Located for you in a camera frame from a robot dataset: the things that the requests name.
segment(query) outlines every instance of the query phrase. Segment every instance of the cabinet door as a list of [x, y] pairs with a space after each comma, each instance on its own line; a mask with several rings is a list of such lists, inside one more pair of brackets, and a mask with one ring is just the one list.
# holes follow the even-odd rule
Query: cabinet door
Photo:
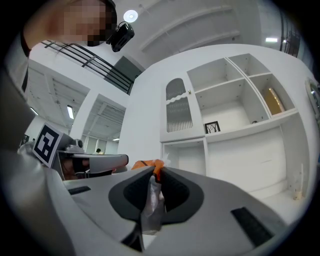
[[205, 136], [197, 98], [186, 72], [164, 85], [160, 115], [160, 142]]

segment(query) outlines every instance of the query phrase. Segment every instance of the white column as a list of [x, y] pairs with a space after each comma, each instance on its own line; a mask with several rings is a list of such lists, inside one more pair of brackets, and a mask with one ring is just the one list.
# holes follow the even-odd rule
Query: white column
[[90, 111], [95, 104], [97, 97], [98, 93], [94, 90], [90, 90], [85, 97], [79, 109], [79, 112], [76, 114], [76, 117], [74, 119], [73, 126], [69, 135], [71, 138], [81, 139]]

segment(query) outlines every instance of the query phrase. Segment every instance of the fluorescent light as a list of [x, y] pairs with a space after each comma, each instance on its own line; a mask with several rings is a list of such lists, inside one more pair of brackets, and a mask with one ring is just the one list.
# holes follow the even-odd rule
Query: fluorescent light
[[73, 111], [72, 111], [72, 106], [66, 106], [66, 108], [68, 109], [68, 113], [69, 113], [69, 117], [71, 118], [71, 119], [74, 119], [74, 113], [73, 113]]
[[39, 114], [32, 107], [30, 107], [30, 109], [33, 111], [33, 113], [35, 113], [37, 116], [39, 116]]
[[123, 15], [123, 19], [126, 22], [135, 22], [138, 19], [138, 13], [135, 10], [127, 10]]
[[267, 37], [265, 39], [266, 42], [272, 42], [272, 43], [276, 43], [278, 42], [278, 38], [272, 38], [272, 37]]

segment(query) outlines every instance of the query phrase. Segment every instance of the round ceiling light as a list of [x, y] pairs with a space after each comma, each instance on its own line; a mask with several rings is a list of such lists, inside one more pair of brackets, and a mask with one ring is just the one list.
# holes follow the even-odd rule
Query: round ceiling light
[[138, 13], [135, 10], [127, 10], [123, 15], [123, 19], [126, 22], [135, 22], [138, 19]]

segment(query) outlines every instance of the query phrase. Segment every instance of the orange object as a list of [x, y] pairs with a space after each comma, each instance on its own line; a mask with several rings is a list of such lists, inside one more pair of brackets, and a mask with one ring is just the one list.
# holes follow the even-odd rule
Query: orange object
[[138, 169], [141, 167], [145, 167], [145, 166], [154, 166], [154, 170], [153, 173], [156, 175], [156, 181], [159, 182], [160, 181], [160, 173], [161, 173], [161, 168], [164, 167], [165, 163], [164, 161], [160, 160], [160, 159], [156, 159], [156, 160], [147, 160], [147, 161], [136, 161], [134, 166], [132, 167], [132, 170], [134, 169]]

